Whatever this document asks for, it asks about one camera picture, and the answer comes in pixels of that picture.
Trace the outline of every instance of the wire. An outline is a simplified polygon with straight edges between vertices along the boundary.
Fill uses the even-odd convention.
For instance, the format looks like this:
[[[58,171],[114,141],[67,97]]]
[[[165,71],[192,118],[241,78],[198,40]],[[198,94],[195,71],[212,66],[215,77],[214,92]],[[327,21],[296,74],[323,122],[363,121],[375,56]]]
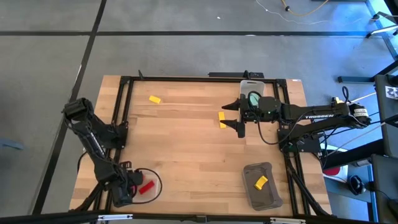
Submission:
[[[252,111],[252,112],[255,112],[256,111],[256,108],[255,108],[255,106],[251,103],[251,94],[256,94],[259,98],[261,97],[261,94],[259,93],[259,92],[257,92],[257,91],[250,91],[249,93],[248,93],[248,105],[249,105],[249,109]]]
[[[340,180],[344,181],[344,183],[347,184],[347,180],[345,180],[345,179],[343,179],[343,178],[341,178],[341,177],[336,177],[336,176],[332,176],[332,175],[327,175],[327,176],[328,176],[328,177],[332,177],[332,178],[340,179]]]
[[[380,121],[372,122],[372,123],[370,123],[369,125],[376,124],[376,123],[380,123]],[[335,134],[331,134],[331,135],[340,134],[340,133],[343,133],[343,132],[345,132],[345,131],[350,131],[350,130],[353,130],[353,129],[355,129],[355,128],[348,128],[348,129],[346,129],[346,130],[342,130],[342,131],[339,131],[339,132],[337,132],[337,133],[335,133]]]
[[[342,90],[342,92],[343,92],[343,96],[344,96],[344,98],[346,99],[345,101],[344,101],[344,103],[351,103],[350,102],[350,100],[348,99],[349,98],[349,91],[348,91],[348,88],[346,87],[346,86],[343,86],[342,88],[341,88],[341,90]]]
[[[302,117],[303,117],[304,115],[306,115],[307,113],[309,113],[309,112],[312,112],[312,111],[307,111],[307,112],[301,114],[300,117],[298,118],[298,120],[294,123],[293,128],[289,131],[289,133],[287,133],[287,135],[286,135],[285,137],[283,137],[281,140],[279,140],[279,141],[277,141],[277,142],[267,142],[267,141],[264,139],[264,137],[262,137],[261,127],[260,127],[260,119],[259,119],[259,117],[258,117],[257,115],[255,115],[255,116],[256,116],[256,119],[257,119],[257,126],[258,126],[258,128],[259,128],[259,133],[260,133],[260,137],[261,137],[262,141],[265,142],[265,143],[268,144],[268,145],[275,145],[275,144],[279,144],[279,143],[285,141],[285,140],[290,136],[290,134],[292,134],[294,128],[295,128],[296,125],[297,125],[297,123],[299,123],[299,121],[302,119]]]
[[[388,200],[391,200],[391,198],[388,197],[388,195],[387,195],[386,193],[382,192],[381,190],[373,189],[373,191],[374,191],[374,192],[380,192],[380,193],[384,194],[384,196],[386,196],[386,197],[388,198]]]
[[[308,13],[305,13],[305,14],[297,14],[297,13],[294,13],[294,12],[290,9],[290,7],[286,5],[285,0],[281,0],[281,1],[282,1],[283,5],[285,6],[285,9],[286,9],[288,12],[290,12],[291,14],[293,14],[293,15],[295,15],[295,16],[307,16],[307,15],[312,14],[313,12],[316,12],[316,11],[317,11],[318,9],[320,9],[323,5],[325,5],[329,0],[324,1],[324,2],[323,2],[320,6],[318,6],[316,9],[314,9],[314,10],[308,12]]]
[[[159,174],[157,174],[155,171],[153,171],[151,169],[148,169],[148,168],[137,168],[136,170],[147,170],[149,172],[154,173],[156,175],[156,177],[159,179],[160,189],[159,189],[159,193],[154,198],[152,198],[152,199],[150,199],[150,200],[148,200],[146,202],[133,202],[132,204],[133,205],[142,205],[142,204],[145,204],[145,203],[153,202],[154,200],[156,200],[160,196],[160,193],[162,193],[162,189],[163,189],[162,179],[160,178]]]
[[[81,158],[83,158],[83,156],[87,154],[87,151],[83,152],[83,154],[79,157],[79,160],[77,161],[77,173],[79,173],[80,170],[80,162],[81,162]]]
[[[329,154],[328,154],[328,141],[327,141],[328,138],[326,137],[326,132],[325,131],[323,131],[323,134],[325,135],[325,153],[326,153],[326,156],[325,156],[325,162],[322,165],[322,170],[325,168],[326,161],[328,160],[328,156],[329,156]]]
[[[373,114],[370,114],[369,116],[373,116],[373,115],[378,114],[378,113],[380,113],[380,112],[375,112]]]
[[[360,20],[363,20],[363,19],[365,19],[365,18],[359,18],[359,19],[356,19],[355,21],[353,21],[353,22],[348,22],[348,23],[340,23],[340,22],[333,22],[333,21],[329,21],[329,20],[324,20],[324,21],[318,21],[318,22],[297,22],[297,21],[293,21],[293,20],[288,20],[288,19],[286,19],[285,17],[283,17],[281,14],[279,14],[278,12],[272,12],[272,11],[270,11],[270,10],[268,10],[267,8],[265,8],[258,0],[256,0],[256,2],[257,2],[257,4],[258,5],[260,5],[266,12],[269,12],[269,13],[271,13],[271,14],[276,14],[276,15],[278,15],[279,17],[281,17],[284,21],[286,21],[286,22],[294,22],[294,23],[296,23],[296,24],[298,24],[298,25],[315,25],[315,24],[319,24],[319,23],[322,23],[322,22],[330,22],[330,23],[335,23],[335,24],[343,24],[342,26],[347,26],[347,25],[349,25],[349,24],[354,24],[354,23],[356,23],[356,22],[358,22],[358,21],[360,21]],[[390,16],[390,15],[387,15],[387,16],[382,16],[382,18],[387,18],[387,17],[398,17],[398,16]]]
[[[375,127],[375,128],[372,128],[372,129],[370,129],[369,131],[366,131],[365,133],[360,134],[359,136],[357,136],[357,137],[355,137],[355,138],[349,140],[348,142],[342,144],[340,147],[338,147],[338,148],[335,149],[333,152],[331,152],[331,153],[329,154],[329,156],[332,155],[333,153],[336,153],[339,149],[341,149],[342,147],[344,147],[344,146],[347,145],[348,143],[350,143],[350,142],[352,142],[352,141],[354,141],[354,140],[356,140],[356,139],[358,139],[358,138],[364,136],[364,135],[367,134],[367,133],[370,133],[370,132],[376,130],[377,128],[380,128],[381,126],[383,126],[383,125],[385,125],[385,124],[386,124],[386,123],[383,122],[383,123],[381,123],[379,126],[377,126],[377,127]]]
[[[338,129],[338,128],[335,128],[327,137],[325,137],[325,139],[321,142],[321,144],[322,144],[323,142],[325,142],[330,136],[332,136],[333,133],[334,133],[337,129]]]
[[[366,96],[362,96],[362,97],[360,97],[360,98],[358,98],[358,99],[355,99],[355,100],[351,100],[351,102],[354,103],[354,102],[357,102],[357,101],[359,101],[359,100],[363,100],[363,99],[365,99],[366,97],[369,97],[369,96],[372,96],[372,95],[375,95],[375,94],[376,94],[376,92],[371,93],[371,94],[368,94],[368,95],[366,95]]]

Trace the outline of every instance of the red block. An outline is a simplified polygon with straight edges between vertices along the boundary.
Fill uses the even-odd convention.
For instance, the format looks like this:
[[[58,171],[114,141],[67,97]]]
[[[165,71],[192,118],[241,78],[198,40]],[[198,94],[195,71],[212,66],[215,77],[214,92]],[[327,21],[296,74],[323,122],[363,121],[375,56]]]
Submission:
[[[148,184],[146,184],[145,186],[141,187],[141,189],[139,189],[138,191],[139,191],[140,194],[144,194],[149,189],[153,188],[154,185],[155,185],[154,181],[151,180]]]

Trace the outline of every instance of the wooden tabletop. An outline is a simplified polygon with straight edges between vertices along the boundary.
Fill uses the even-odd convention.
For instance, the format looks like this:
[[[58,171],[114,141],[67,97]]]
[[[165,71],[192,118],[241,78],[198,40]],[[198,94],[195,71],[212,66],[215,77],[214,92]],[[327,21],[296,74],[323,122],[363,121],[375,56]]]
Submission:
[[[111,122],[119,81],[120,76],[103,78],[95,113],[105,123]],[[290,102],[305,106],[301,81],[287,80],[287,86]],[[274,96],[271,84],[266,84],[264,94]],[[159,97],[161,103],[149,101],[150,95]],[[221,109],[238,96],[239,83],[134,82],[129,133],[121,162],[131,161],[135,169],[146,167],[156,171],[163,181],[163,191],[151,203],[112,207],[112,212],[291,216],[284,158],[278,146],[264,144],[254,123],[246,125],[243,139],[231,128],[220,128],[219,111],[224,111],[226,119],[238,117],[237,111]],[[265,139],[277,141],[277,123],[261,123],[261,128]],[[331,213],[319,161],[308,153],[300,156],[306,186],[323,209]],[[248,202],[242,171],[244,166],[258,162],[272,164],[277,191],[284,203],[280,208],[258,212]],[[79,206],[96,185],[93,171],[93,163],[85,156],[70,208]],[[145,197],[134,197],[134,201],[150,199],[159,189],[157,179],[144,174],[146,181],[154,180],[156,186]],[[303,213],[297,186],[296,194],[299,211]]]

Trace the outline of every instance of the white tag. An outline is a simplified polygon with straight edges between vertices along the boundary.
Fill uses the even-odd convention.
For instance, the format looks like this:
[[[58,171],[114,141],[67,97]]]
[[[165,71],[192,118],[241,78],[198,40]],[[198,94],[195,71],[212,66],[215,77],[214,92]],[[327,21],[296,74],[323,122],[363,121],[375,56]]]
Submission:
[[[354,117],[357,116],[368,116],[368,113],[354,113]]]
[[[398,88],[386,86],[386,97],[398,100]]]
[[[367,113],[368,111],[366,109],[355,109],[354,113]]]

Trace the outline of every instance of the gray floor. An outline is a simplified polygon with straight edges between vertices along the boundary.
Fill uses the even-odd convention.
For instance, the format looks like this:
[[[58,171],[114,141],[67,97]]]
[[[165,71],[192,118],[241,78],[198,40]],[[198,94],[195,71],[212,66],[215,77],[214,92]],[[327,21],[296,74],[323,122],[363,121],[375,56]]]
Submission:
[[[300,22],[286,22],[255,0],[114,0],[108,1],[100,30],[372,30],[363,2],[329,2],[308,17],[286,13],[279,1],[258,0],[268,10]],[[0,1],[0,30],[90,30],[100,1]],[[319,2],[291,1],[308,11]],[[63,104],[80,66],[87,37],[0,37],[0,136],[23,143],[24,151],[0,153],[0,216],[25,215],[37,190]],[[103,75],[190,75],[208,72],[264,72],[270,78],[303,80],[307,103],[342,98],[340,75],[374,75],[393,61],[379,37],[97,37],[79,96],[95,103]],[[350,98],[374,91],[371,85],[347,85]],[[362,102],[377,111],[375,97]],[[357,136],[350,131],[331,138],[339,146]],[[380,137],[366,136],[347,148]],[[77,137],[68,133],[44,212],[68,209],[81,154]],[[341,203],[331,196],[331,203]]]

